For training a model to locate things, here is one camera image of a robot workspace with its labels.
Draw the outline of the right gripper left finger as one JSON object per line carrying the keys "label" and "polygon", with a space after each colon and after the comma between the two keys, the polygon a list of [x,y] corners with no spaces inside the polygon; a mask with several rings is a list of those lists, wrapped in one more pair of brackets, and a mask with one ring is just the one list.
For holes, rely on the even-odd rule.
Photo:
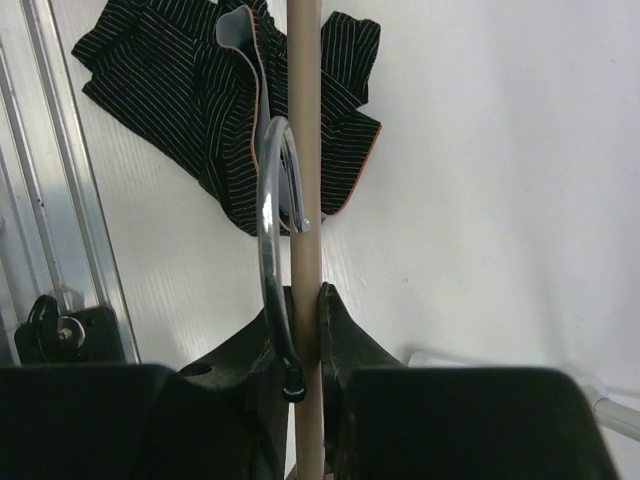
{"label": "right gripper left finger", "polygon": [[104,308],[75,315],[80,345],[40,296],[16,333],[27,359],[1,372],[5,479],[281,479],[288,403],[283,368],[257,317],[174,371],[98,363]]}

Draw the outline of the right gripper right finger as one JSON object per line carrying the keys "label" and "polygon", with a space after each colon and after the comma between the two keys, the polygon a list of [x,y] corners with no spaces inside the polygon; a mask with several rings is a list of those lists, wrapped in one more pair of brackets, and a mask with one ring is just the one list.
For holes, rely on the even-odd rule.
{"label": "right gripper right finger", "polygon": [[548,368],[411,368],[318,299],[325,456],[337,479],[614,479],[587,400]]}

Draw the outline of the wooden clip hanger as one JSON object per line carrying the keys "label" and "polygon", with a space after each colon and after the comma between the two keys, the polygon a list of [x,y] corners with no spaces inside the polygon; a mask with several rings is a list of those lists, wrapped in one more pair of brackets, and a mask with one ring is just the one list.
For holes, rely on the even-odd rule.
{"label": "wooden clip hanger", "polygon": [[[259,160],[257,220],[264,314],[295,407],[296,476],[325,476],[318,297],[321,266],[321,4],[287,4],[288,115],[267,127]],[[280,176],[290,200],[291,296],[280,262]]]}

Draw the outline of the black shorts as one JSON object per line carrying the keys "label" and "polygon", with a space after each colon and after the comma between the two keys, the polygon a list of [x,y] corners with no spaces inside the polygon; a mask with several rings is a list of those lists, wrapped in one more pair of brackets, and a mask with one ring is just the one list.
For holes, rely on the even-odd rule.
{"label": "black shorts", "polygon": [[[334,12],[321,39],[321,210],[350,199],[381,130],[362,112],[381,28]],[[110,1],[73,56],[84,93],[174,160],[247,234],[259,150],[288,113],[287,38],[264,1]]]}

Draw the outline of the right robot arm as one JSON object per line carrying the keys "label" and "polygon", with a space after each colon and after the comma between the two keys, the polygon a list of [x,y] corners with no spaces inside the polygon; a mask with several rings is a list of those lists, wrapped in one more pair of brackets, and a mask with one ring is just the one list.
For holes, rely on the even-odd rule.
{"label": "right robot arm", "polygon": [[[614,479],[585,396],[544,368],[411,368],[319,297],[326,467],[336,479]],[[124,362],[105,308],[48,295],[1,372],[5,479],[282,479],[285,371],[257,317],[180,371]]]}

